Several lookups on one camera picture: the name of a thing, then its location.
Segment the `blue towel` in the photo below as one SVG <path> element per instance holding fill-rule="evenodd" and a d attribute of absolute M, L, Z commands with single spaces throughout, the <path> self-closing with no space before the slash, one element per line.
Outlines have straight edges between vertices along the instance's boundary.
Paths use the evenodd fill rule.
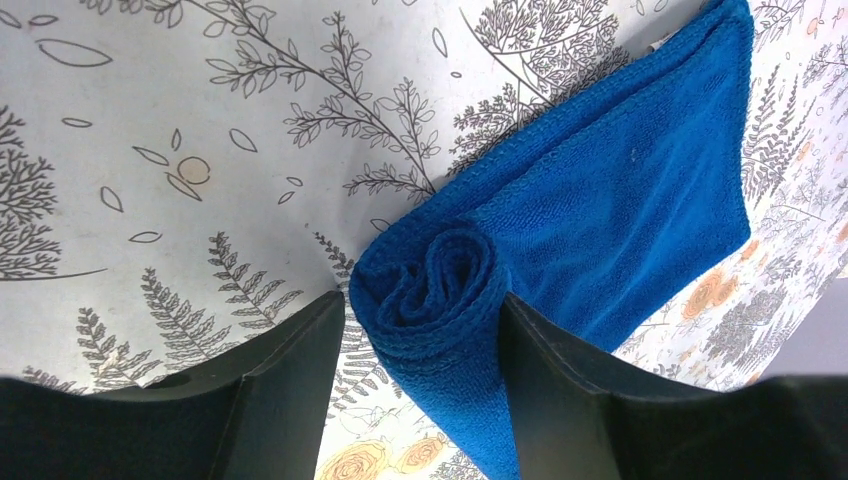
<path fill-rule="evenodd" d="M 519 475 L 497 360 L 514 293 L 617 349 L 738 250 L 753 20 L 713 1 L 657 51 L 551 109 L 382 232 L 353 311 L 379 361 L 491 479 Z"/>

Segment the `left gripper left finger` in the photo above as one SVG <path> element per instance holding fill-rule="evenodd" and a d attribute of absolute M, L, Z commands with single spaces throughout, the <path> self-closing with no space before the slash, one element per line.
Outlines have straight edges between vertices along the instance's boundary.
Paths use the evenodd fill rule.
<path fill-rule="evenodd" d="M 340 292 L 145 388 L 1 382 L 5 479 L 310 479 L 345 325 Z"/>

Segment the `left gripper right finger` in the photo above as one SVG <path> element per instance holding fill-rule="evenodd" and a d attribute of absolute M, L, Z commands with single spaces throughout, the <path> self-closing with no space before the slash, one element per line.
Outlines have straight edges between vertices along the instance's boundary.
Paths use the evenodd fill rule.
<path fill-rule="evenodd" d="M 847 380 L 720 393 L 635 367 L 515 295 L 498 353 L 525 479 L 843 479 Z"/>

